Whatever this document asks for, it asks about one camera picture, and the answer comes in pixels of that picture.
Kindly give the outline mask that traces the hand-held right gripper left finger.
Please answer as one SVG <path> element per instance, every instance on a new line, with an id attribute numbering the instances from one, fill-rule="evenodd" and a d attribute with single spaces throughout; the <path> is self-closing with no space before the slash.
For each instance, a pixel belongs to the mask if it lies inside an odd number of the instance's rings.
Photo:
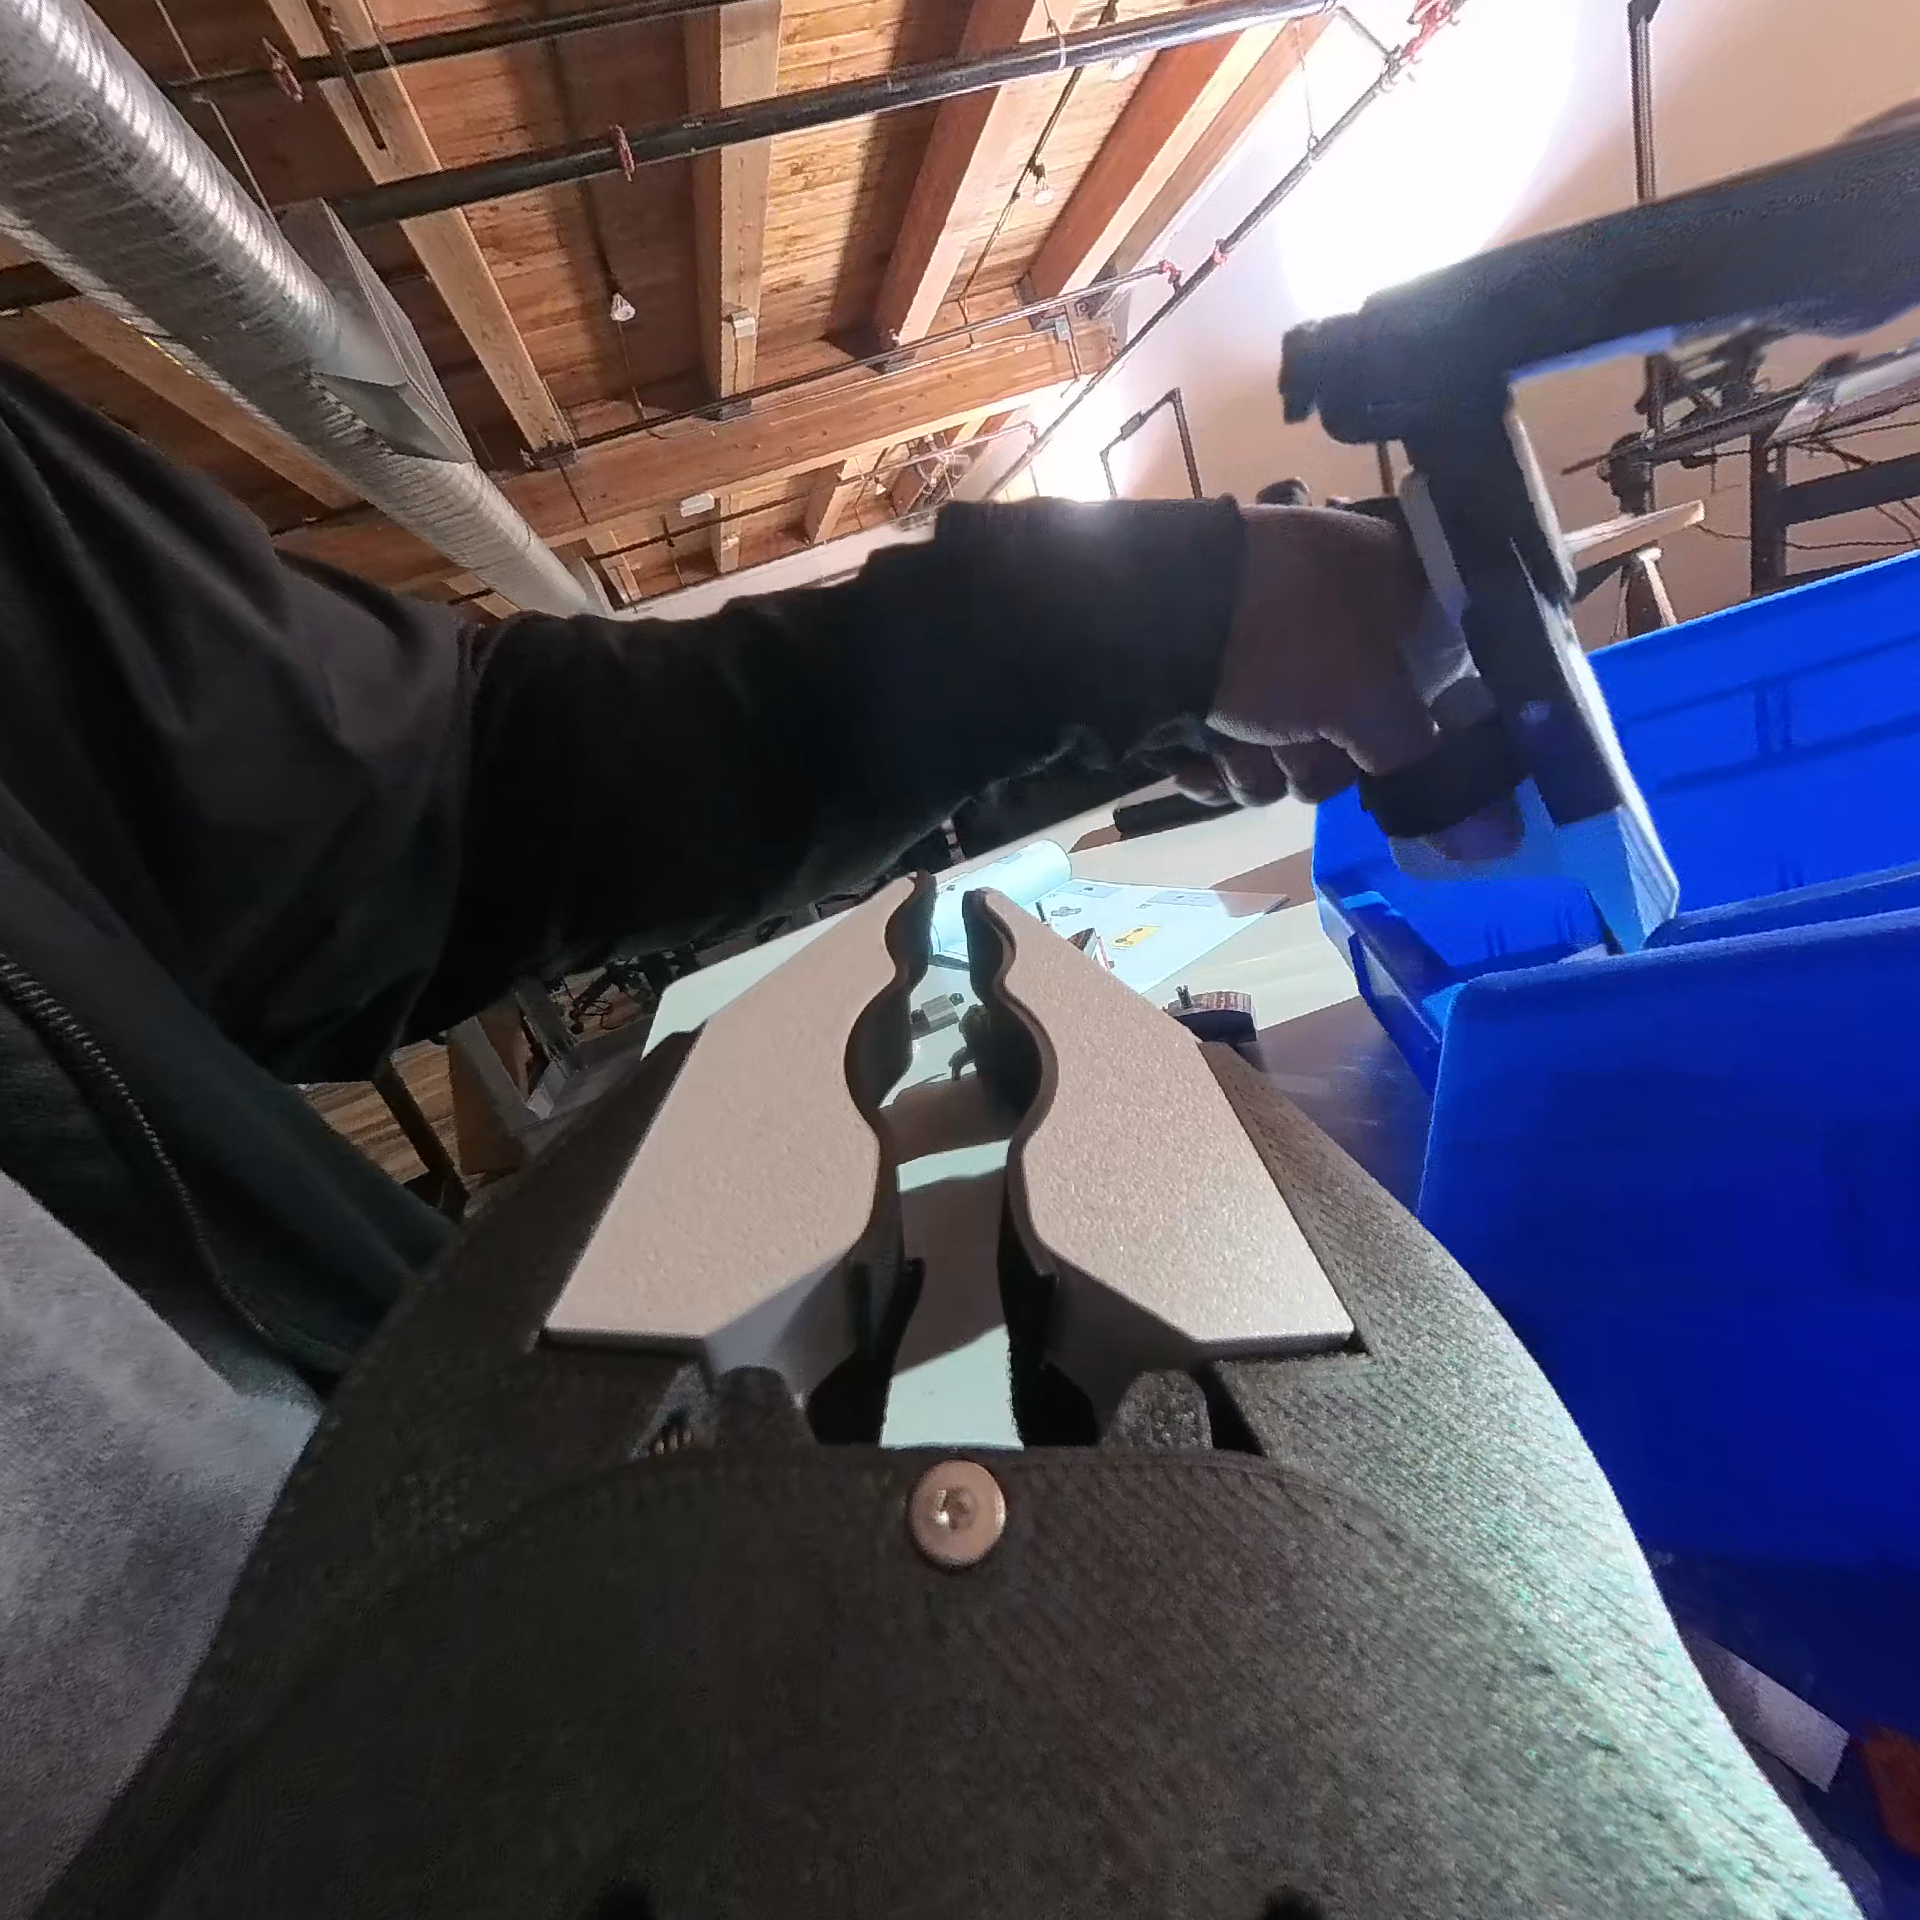
<path id="1" fill-rule="evenodd" d="M 906 1286 L 880 1111 L 913 1063 L 936 896 L 885 885 L 705 1022 L 546 1339 L 761 1370 L 801 1402 L 878 1351 Z"/>

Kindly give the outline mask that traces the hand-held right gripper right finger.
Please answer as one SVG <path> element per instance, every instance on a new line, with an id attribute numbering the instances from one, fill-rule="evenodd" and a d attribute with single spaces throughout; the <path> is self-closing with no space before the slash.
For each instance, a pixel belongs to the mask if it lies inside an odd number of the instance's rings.
<path id="1" fill-rule="evenodd" d="M 1106 1426 L 1155 1374 L 1346 1354 L 1341 1302 L 1201 1042 L 992 889 L 962 902 L 969 1055 L 1013 1123 L 999 1303 L 1021 1426 Z"/>

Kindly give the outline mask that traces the blue plastic bin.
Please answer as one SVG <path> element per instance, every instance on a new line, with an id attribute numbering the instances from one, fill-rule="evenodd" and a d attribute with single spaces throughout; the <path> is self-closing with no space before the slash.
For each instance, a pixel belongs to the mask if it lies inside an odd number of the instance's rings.
<path id="1" fill-rule="evenodd" d="M 1592 669 L 1681 883 L 1662 944 L 1917 910 L 1917 555 L 1622 641 Z M 1413 877 L 1355 797 L 1317 815 L 1312 888 L 1425 1088 L 1471 984 L 1603 947 L 1578 881 L 1527 863 Z"/>
<path id="2" fill-rule="evenodd" d="M 1917 872 L 1472 984 L 1421 1218 L 1519 1333 L 1677 1605 L 1917 1736 Z"/>

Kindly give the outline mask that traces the person's left forearm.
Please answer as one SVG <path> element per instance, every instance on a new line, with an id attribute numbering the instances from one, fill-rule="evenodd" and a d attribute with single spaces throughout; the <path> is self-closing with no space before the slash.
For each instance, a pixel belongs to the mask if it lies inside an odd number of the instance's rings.
<path id="1" fill-rule="evenodd" d="M 462 873 L 415 1025 L 523 976 L 866 889 L 1057 763 L 1191 749 L 1246 565 L 1230 501 L 952 509 L 827 587 L 482 638 Z"/>

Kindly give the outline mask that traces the white desk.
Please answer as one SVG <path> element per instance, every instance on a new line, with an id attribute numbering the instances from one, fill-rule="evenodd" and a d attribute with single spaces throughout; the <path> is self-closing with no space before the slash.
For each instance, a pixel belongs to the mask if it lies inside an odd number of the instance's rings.
<path id="1" fill-rule="evenodd" d="M 1114 827 L 1114 805 L 1104 802 L 1047 823 L 1039 840 L 1064 846 L 1083 881 L 1274 896 L 1262 915 L 1245 907 L 1235 936 L 1167 976 L 1165 989 L 1250 994 L 1277 1090 L 1407 1210 L 1417 1207 L 1430 1096 L 1317 919 L 1312 817 L 1301 802 L 1137 840 Z M 906 1249 L 926 1266 L 882 1419 L 887 1449 L 1018 1445 L 997 1288 L 1010 1123 L 973 1070 L 954 1074 L 959 1047 L 955 1025 L 918 1038 L 913 1066 L 887 1099 L 904 1165 Z"/>

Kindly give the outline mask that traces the person's left hand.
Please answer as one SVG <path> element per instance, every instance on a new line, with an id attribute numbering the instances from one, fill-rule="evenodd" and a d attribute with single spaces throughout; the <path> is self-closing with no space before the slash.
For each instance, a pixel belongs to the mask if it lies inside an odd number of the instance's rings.
<path id="1" fill-rule="evenodd" d="M 1207 807 L 1330 800 L 1439 746 L 1409 672 L 1430 581 L 1390 520 L 1255 506 L 1202 750 L 1174 782 Z"/>

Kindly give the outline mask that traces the wooden trestle table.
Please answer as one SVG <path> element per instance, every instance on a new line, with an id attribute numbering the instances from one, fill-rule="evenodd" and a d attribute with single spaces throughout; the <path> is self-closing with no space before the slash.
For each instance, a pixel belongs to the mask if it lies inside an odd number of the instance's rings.
<path id="1" fill-rule="evenodd" d="M 1622 583 L 1619 638 L 1641 638 L 1678 624 L 1665 581 L 1665 544 L 1704 527 L 1701 498 L 1650 512 L 1626 512 L 1567 536 L 1575 569 L 1575 601 L 1584 603 L 1600 587 Z"/>

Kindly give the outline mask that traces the light blue instruction booklet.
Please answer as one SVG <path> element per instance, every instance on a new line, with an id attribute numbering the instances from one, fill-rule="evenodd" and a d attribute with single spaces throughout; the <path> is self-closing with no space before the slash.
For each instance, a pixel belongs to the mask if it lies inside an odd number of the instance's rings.
<path id="1" fill-rule="evenodd" d="M 976 872 L 941 878 L 929 936 L 936 966 L 962 969 L 969 962 L 962 902 L 976 893 L 1010 898 L 1058 938 L 1093 951 L 1135 992 L 1158 991 L 1246 925 L 1288 903 L 1274 893 L 1222 895 L 1082 878 L 1066 848 L 1035 841 Z"/>

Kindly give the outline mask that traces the person's black jacket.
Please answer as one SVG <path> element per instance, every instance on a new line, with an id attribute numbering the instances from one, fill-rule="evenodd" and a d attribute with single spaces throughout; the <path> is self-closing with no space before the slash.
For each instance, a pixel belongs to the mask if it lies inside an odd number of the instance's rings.
<path id="1" fill-rule="evenodd" d="M 303 1083 L 453 1019 L 449 943 L 513 642 L 286 559 L 6 363 L 6 1174 L 232 1382 L 325 1390 L 449 1223 Z"/>

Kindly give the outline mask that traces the black ceiling pipe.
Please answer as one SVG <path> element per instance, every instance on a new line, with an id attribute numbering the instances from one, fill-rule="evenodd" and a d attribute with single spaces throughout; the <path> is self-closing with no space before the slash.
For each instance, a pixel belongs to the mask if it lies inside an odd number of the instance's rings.
<path id="1" fill-rule="evenodd" d="M 1326 13 L 1326 3 L 1182 7 L 1049 39 L 1024 39 L 982 55 L 906 64 L 870 81 L 843 81 L 754 103 L 713 109 L 655 128 L 613 128 L 597 139 L 577 139 L 504 161 L 479 161 L 456 169 L 405 177 L 334 197 L 327 207 L 350 231 L 405 225 L 561 186 L 610 177 L 634 178 L 662 163 L 696 161 L 773 138 L 842 128 L 887 112 L 942 105 L 1026 81 L 1047 81 L 1090 64 L 1155 58 L 1198 42 L 1237 38 L 1255 29 L 1278 29 Z"/>

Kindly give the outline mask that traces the silver air duct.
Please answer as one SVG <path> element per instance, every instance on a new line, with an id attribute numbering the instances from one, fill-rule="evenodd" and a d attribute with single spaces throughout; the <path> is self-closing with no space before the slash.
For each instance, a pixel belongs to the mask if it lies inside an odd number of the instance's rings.
<path id="1" fill-rule="evenodd" d="M 342 221 L 274 217 L 88 5 L 3 5 L 8 241 L 520 611 L 603 598 L 473 459 Z"/>

